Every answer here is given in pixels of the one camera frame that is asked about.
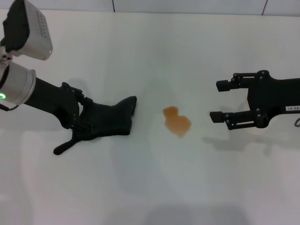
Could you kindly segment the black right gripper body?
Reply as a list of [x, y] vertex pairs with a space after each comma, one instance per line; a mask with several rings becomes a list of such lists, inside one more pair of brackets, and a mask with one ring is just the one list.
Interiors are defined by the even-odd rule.
[[266, 128], [278, 115], [300, 113], [300, 80], [279, 80], [267, 70], [259, 71], [248, 88], [247, 100], [255, 127]]

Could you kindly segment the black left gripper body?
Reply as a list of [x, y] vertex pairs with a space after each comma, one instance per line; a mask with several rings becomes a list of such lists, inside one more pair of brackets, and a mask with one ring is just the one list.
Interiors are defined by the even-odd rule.
[[56, 87], [36, 78], [35, 87], [26, 105], [54, 115], [63, 128], [73, 129], [79, 118], [78, 99], [82, 91], [63, 82]]

